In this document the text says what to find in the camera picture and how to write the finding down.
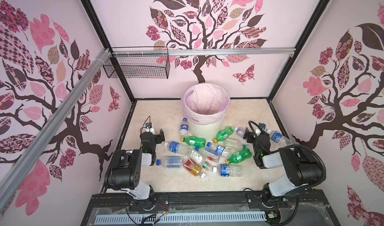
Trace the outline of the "pepsi label bottle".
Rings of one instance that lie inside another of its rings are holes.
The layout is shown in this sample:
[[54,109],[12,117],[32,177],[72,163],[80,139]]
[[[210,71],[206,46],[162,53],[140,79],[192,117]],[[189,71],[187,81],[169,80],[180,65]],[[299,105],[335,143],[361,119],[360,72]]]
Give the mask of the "pepsi label bottle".
[[181,138],[187,137],[189,134],[189,125],[188,125],[188,119],[183,118],[181,125],[180,125],[180,130],[179,130],[179,136]]

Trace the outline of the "small bottle blue label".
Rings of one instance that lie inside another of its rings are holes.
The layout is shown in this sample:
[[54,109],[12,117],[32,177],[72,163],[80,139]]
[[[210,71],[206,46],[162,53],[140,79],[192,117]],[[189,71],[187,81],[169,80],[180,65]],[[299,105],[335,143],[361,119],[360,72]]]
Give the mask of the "small bottle blue label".
[[224,158],[229,158],[232,154],[230,150],[226,149],[225,147],[217,143],[208,142],[207,147]]

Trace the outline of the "clear bottle blue label white cap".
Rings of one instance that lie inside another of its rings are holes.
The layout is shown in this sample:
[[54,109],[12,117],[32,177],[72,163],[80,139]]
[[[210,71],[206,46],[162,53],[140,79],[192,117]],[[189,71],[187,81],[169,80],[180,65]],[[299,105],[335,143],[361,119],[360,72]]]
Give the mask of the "clear bottle blue label white cap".
[[170,152],[177,153],[177,154],[184,155],[184,156],[190,155],[191,152],[193,151],[192,147],[184,145],[184,144],[180,144],[180,143],[175,142],[175,141],[171,141],[171,142],[165,141],[164,147]]

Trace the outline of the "clear crushed bottle yellow label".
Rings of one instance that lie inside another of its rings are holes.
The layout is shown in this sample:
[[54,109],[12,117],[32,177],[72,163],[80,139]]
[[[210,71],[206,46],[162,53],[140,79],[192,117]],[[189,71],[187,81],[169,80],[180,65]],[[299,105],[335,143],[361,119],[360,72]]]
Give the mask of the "clear crushed bottle yellow label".
[[241,151],[245,146],[236,139],[227,138],[224,142],[224,147],[232,151]]

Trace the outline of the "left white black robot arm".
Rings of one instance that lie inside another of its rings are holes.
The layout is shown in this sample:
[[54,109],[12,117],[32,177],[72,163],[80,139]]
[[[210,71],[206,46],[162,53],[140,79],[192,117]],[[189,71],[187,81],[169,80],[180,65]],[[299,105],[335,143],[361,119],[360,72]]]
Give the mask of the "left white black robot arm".
[[159,134],[143,132],[142,147],[133,150],[115,150],[104,178],[105,189],[124,191],[140,206],[154,207],[156,203],[153,187],[141,181],[143,166],[161,165],[157,158],[157,145],[165,142],[164,131]]

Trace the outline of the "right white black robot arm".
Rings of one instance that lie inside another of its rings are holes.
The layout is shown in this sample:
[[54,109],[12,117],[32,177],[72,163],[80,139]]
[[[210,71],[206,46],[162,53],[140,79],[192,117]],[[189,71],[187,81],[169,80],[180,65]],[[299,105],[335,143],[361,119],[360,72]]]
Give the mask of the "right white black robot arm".
[[260,169],[285,170],[277,180],[264,185],[261,200],[266,207],[325,181],[326,166],[322,159],[312,149],[294,144],[280,132],[247,128],[243,138],[253,145],[254,161]]

